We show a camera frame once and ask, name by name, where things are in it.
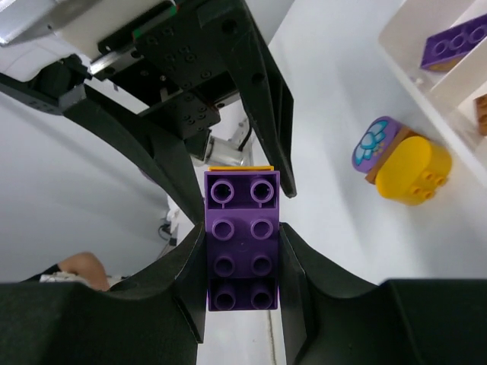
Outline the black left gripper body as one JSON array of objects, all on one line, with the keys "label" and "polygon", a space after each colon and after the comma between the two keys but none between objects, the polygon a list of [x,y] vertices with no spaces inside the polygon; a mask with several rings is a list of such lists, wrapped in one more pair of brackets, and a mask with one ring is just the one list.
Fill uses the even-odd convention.
[{"label": "black left gripper body", "polygon": [[60,100],[64,116],[106,140],[187,139],[220,121],[237,92],[221,44],[251,23],[243,1],[103,1],[63,32],[141,112],[82,84]]}]

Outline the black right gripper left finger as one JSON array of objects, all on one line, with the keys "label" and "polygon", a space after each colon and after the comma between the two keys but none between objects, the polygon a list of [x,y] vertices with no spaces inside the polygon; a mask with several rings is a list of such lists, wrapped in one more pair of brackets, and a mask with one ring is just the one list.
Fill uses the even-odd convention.
[{"label": "black right gripper left finger", "polygon": [[78,282],[1,286],[3,364],[194,364],[205,333],[205,229],[101,292]]}]

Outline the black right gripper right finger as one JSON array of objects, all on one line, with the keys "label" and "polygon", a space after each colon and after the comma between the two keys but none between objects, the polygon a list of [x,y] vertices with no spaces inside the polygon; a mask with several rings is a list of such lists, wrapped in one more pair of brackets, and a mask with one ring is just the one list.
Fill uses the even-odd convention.
[{"label": "black right gripper right finger", "polygon": [[484,364],[483,279],[372,284],[279,228],[279,291],[289,364]]}]

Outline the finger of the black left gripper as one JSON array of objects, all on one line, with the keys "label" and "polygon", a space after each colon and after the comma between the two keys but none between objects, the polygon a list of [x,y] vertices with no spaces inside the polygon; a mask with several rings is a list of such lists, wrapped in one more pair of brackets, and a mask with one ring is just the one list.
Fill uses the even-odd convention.
[{"label": "finger of the black left gripper", "polygon": [[62,96],[62,114],[134,163],[194,224],[204,220],[202,194],[181,139],[87,85]]},{"label": "finger of the black left gripper", "polygon": [[294,100],[245,1],[224,2],[224,63],[268,162],[296,196],[291,164]]}]

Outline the yellow lego plate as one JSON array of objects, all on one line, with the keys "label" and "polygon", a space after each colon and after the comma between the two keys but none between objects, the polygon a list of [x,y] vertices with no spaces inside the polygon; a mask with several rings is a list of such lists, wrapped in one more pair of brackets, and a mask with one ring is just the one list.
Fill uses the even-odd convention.
[{"label": "yellow lego plate", "polygon": [[210,166],[208,171],[273,171],[274,166]]}]

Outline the purple lego brick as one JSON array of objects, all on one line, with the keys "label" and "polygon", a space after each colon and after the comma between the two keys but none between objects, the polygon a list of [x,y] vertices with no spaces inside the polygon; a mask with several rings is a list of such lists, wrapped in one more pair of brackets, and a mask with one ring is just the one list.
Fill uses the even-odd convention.
[{"label": "purple lego brick", "polygon": [[280,174],[271,167],[205,172],[208,309],[276,309]]}]

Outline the purple round flower lego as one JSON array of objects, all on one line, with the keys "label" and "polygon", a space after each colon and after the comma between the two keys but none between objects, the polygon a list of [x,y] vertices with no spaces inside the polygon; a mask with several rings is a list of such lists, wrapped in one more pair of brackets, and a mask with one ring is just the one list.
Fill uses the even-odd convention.
[{"label": "purple round flower lego", "polygon": [[352,166],[358,172],[369,173],[402,127],[401,122],[389,116],[375,119],[352,152]]}]

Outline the brown lego plate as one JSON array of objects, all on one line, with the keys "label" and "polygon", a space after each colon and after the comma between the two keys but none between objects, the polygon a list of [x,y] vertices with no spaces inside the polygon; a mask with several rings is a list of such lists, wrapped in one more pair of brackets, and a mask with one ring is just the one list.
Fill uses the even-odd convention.
[{"label": "brown lego plate", "polygon": [[368,174],[365,177],[365,180],[374,185],[375,184],[375,179],[377,176],[377,173],[379,169],[385,164],[387,159],[390,157],[390,155],[393,153],[393,151],[397,148],[397,146],[405,139],[411,138],[414,136],[419,136],[419,133],[415,132],[414,130],[410,129],[407,126],[403,126],[396,136],[393,138],[393,140],[387,145],[387,147],[384,149],[384,151],[380,154],[377,162],[375,165],[371,168],[371,170],[368,172]]}]

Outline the yellow round lego brick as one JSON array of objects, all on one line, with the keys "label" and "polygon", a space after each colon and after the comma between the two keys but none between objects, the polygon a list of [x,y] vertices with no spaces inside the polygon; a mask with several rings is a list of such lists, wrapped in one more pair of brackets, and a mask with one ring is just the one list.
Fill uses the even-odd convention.
[{"label": "yellow round lego brick", "polygon": [[401,141],[378,170],[375,186],[386,199],[420,205],[434,198],[452,168],[449,151],[422,136]]}]

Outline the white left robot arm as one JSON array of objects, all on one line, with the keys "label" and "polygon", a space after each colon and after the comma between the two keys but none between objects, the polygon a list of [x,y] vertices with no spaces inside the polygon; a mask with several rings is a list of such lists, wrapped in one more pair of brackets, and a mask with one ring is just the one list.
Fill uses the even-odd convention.
[{"label": "white left robot arm", "polygon": [[186,141],[239,97],[286,196],[293,97],[244,1],[3,1],[1,90],[118,150],[193,222]]}]

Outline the white divided sorting tray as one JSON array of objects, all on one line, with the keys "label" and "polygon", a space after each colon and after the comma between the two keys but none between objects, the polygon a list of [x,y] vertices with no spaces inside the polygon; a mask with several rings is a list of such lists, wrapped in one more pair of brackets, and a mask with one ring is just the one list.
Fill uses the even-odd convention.
[{"label": "white divided sorting tray", "polygon": [[447,145],[485,175],[486,3],[405,1],[378,42]]}]

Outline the purple lego in tray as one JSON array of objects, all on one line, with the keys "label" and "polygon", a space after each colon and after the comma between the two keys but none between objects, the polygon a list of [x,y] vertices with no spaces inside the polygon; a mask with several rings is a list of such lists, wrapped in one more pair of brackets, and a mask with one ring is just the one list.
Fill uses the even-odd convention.
[{"label": "purple lego in tray", "polygon": [[420,68],[450,71],[486,38],[486,14],[433,34],[425,41]]}]

